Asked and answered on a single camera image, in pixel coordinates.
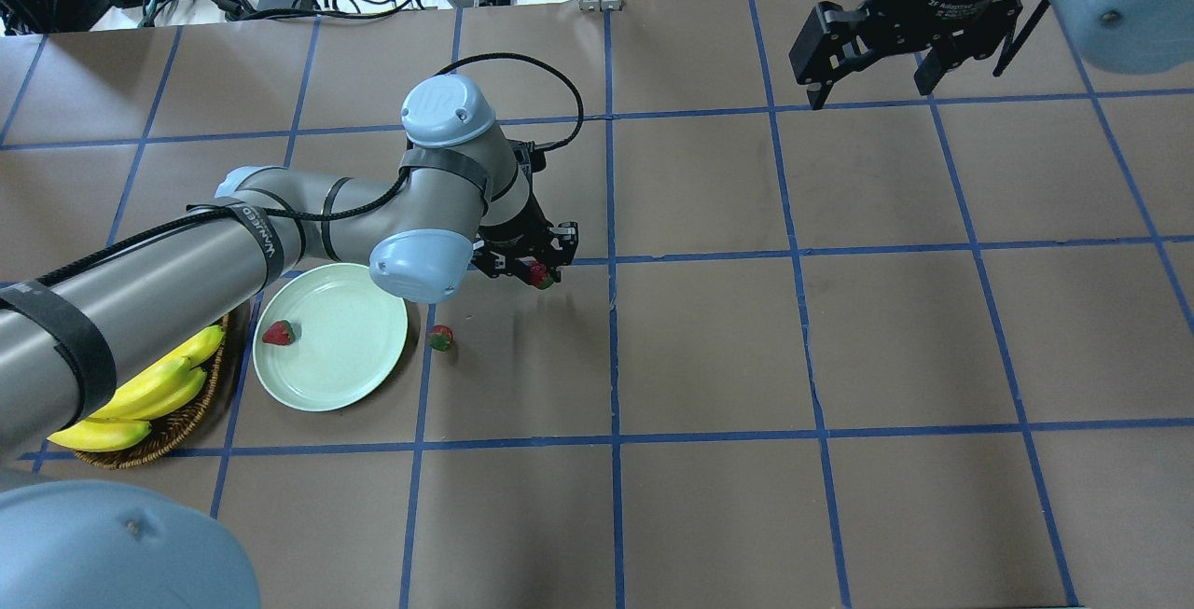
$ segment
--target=yellow object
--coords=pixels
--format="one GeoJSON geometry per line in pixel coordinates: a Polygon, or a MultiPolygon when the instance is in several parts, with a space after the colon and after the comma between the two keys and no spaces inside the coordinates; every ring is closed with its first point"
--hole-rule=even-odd
{"type": "Polygon", "coordinates": [[[74,450],[107,453],[136,445],[147,436],[149,436],[149,423],[143,420],[87,419],[54,432],[49,439],[74,450]]]}
{"type": "Polygon", "coordinates": [[[128,383],[116,388],[107,401],[91,418],[140,419],[137,412],[156,405],[186,382],[190,363],[185,357],[162,358],[146,368],[128,383]]]}
{"type": "Polygon", "coordinates": [[[183,407],[187,401],[195,399],[203,389],[203,383],[208,382],[208,373],[203,368],[192,368],[183,382],[183,387],[159,400],[156,405],[149,406],[135,413],[139,420],[155,420],[167,413],[172,413],[183,407]]]}
{"type": "Polygon", "coordinates": [[[223,330],[220,325],[213,325],[187,339],[185,344],[171,350],[162,359],[185,357],[187,367],[198,367],[216,353],[221,342],[223,342],[223,330]]]}

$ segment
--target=bunch of bananas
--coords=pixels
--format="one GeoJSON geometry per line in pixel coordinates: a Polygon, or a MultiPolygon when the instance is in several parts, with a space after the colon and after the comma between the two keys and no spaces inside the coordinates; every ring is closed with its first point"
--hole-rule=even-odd
{"type": "Polygon", "coordinates": [[[198,365],[215,355],[223,336],[217,325],[202,330],[117,388],[112,400],[91,417],[54,432],[49,439],[92,453],[123,450],[141,443],[149,435],[149,420],[180,408],[199,394],[208,374],[198,365]]]}

